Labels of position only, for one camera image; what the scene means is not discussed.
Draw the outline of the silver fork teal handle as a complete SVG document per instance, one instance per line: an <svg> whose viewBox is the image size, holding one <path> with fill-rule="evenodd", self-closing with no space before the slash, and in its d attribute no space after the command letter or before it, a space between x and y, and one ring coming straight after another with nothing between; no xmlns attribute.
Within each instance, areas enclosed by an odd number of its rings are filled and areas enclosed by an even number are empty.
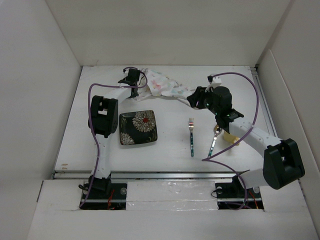
<svg viewBox="0 0 320 240"><path fill-rule="evenodd" d="M194 135L193 135L194 118L193 117L189 118L188 120L188 129L190 134L190 156L193 158L194 157Z"/></svg>

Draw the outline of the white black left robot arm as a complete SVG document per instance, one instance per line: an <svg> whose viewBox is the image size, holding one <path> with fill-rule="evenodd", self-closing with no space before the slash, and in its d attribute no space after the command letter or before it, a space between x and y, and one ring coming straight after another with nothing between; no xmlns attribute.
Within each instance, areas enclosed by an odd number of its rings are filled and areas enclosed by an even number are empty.
<svg viewBox="0 0 320 240"><path fill-rule="evenodd" d="M111 174L110 147L112 136L118 128L119 104L138 96L138 89L146 87L148 83L145 73L136 67L126 67L123 72L127 75L118 85L93 83L88 90L88 126L96 146L89 188L103 199L112 191L108 179ZM105 96L91 96L93 87L111 88L111 91Z"/></svg>

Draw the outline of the silver spoon teal handle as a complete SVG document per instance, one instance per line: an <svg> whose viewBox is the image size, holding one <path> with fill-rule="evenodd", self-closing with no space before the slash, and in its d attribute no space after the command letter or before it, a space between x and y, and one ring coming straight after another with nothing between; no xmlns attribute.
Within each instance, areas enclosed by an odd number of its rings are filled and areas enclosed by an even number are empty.
<svg viewBox="0 0 320 240"><path fill-rule="evenodd" d="M214 148L215 148L215 145L216 145L218 136L221 134L222 129L220 128L219 125L216 125L216 126L214 127L213 131L214 131L214 136L213 136L213 140L212 140L212 143L211 143L211 146L210 146L208 155L207 155L208 158L211 157L212 154L213 154L213 151L214 151Z"/></svg>

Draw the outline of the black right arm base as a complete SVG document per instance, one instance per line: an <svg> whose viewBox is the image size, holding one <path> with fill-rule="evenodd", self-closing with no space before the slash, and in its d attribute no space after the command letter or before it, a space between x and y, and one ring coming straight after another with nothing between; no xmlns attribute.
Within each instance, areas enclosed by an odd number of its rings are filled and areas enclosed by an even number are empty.
<svg viewBox="0 0 320 240"><path fill-rule="evenodd" d="M217 200L219 210L263 210L263 200L259 187L252 187L245 190L241 182L234 176L232 182L215 183L215 190L211 196Z"/></svg>

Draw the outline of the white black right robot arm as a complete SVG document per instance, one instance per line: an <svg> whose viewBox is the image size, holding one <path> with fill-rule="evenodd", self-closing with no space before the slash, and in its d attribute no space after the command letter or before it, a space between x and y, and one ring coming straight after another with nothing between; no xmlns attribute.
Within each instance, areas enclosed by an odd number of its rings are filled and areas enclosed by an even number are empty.
<svg viewBox="0 0 320 240"><path fill-rule="evenodd" d="M305 176L305 168L298 144L291 138L286 140L271 136L255 127L244 115L232 107L232 95L228 88L218 86L213 91L197 87L187 97L190 106L208 109L215 115L217 125L227 133L243 138L263 158L263 166L249 170L231 184L231 191L243 197L250 188L269 186L275 190Z"/></svg>

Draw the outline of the floral patterned cloth placemat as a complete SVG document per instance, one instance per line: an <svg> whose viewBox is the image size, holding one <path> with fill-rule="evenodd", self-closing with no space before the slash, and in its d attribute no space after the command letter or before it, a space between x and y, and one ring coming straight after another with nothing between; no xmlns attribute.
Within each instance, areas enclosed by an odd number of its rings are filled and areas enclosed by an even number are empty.
<svg viewBox="0 0 320 240"><path fill-rule="evenodd" d="M147 77L147 86L138 89L138 96L131 99L133 102L140 102L148 97L166 97L177 99L187 106L191 106L187 97L195 92L194 87L178 83L176 80L150 68L142 68L141 70Z"/></svg>

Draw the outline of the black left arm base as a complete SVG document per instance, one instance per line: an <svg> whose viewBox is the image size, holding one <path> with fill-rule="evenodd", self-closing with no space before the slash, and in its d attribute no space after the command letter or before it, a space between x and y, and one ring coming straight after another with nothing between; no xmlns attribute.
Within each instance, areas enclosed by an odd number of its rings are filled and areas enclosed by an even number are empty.
<svg viewBox="0 0 320 240"><path fill-rule="evenodd" d="M126 183L113 183L110 175L107 178L94 178L93 182L92 178L93 176L90 176L88 182L78 185L82 190L79 204L81 210L126 209L128 188Z"/></svg>

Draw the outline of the black floral square plate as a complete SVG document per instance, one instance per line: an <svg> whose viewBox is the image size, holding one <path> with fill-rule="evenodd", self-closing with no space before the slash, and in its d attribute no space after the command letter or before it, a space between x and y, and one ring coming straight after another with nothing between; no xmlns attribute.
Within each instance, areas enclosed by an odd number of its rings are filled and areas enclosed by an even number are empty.
<svg viewBox="0 0 320 240"><path fill-rule="evenodd" d="M153 143L158 140L156 117L153 110L121 113L119 141L123 146Z"/></svg>

